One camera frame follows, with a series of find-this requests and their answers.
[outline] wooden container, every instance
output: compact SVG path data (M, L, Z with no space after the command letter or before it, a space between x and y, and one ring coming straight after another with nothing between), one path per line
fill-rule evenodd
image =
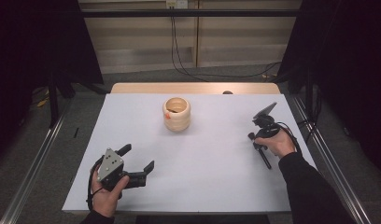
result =
M163 104L164 124L170 131L179 133L191 123L191 105L180 97L174 97Z

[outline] gray floor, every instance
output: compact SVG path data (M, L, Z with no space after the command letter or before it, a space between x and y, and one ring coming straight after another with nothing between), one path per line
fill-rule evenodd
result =
M265 65L248 65L189 69L189 71L192 74L203 72L204 74L225 76L247 76L257 74L264 69ZM272 69L269 74L272 75L276 71L277 67ZM261 76L204 76L202 78L207 81L266 81ZM175 70L105 75L104 79L106 84L101 87L107 90L116 82L200 81L187 75L181 75ZM78 223L83 219L83 216L67 214L61 209L88 145L105 97L79 85L74 85L74 87L77 90L77 95L69 103L70 107L63 121L63 126L37 176L33 190L17 218L17 223ZM294 103L291 101L291 96L288 95L286 83L280 84L279 88L288 97L294 117L301 120L299 115L295 113ZM35 99L41 97L40 94L37 94ZM68 101L61 100L61 105L67 103ZM323 102L319 120L318 128L349 184L360 198L368 217L372 223L381 223L381 173L365 158L358 142L345 135L342 122L325 102ZM44 141L48 126L49 105L43 107L32 105L21 130L0 160L0 220ZM307 135L305 128L302 128L301 131L304 136ZM330 183L334 184L313 141L309 141L308 146L316 160L319 171L326 176ZM272 224L291 223L290 214L271 214L269 219ZM120 215L117 217L116 223L134 223L134 216Z

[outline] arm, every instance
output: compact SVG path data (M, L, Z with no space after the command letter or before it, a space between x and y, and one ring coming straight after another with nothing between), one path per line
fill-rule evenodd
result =
M93 210L86 216L81 224L112 224L114 214L118 205L118 198L121 191L129 183L129 176L124 176L112 191L102 189L102 185L97 181L96 169L92 176Z
M328 182L297 152L282 130L271 138L257 138L281 160L279 167L287 183L289 204L295 224L355 223Z

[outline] table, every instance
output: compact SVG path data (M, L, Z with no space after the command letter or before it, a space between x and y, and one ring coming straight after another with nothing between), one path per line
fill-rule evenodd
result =
M223 91L240 94L224 96ZM133 214L289 211L278 158L267 152L273 165L268 170L247 139L249 132L257 131L252 117L274 101L278 104L272 116L292 128L301 139L303 156L315 166L286 99L277 94L275 84L120 83L112 92L115 93L106 97L64 211L87 212L81 200L87 184L84 174L98 155L105 152L102 148L116 150L127 143L134 143L134 149L124 157L125 169L134 172L155 160L155 170L149 174L145 188L124 191L126 200L119 202L117 211ZM190 100L193 123L183 133L171 133L162 126L162 103L178 94Z

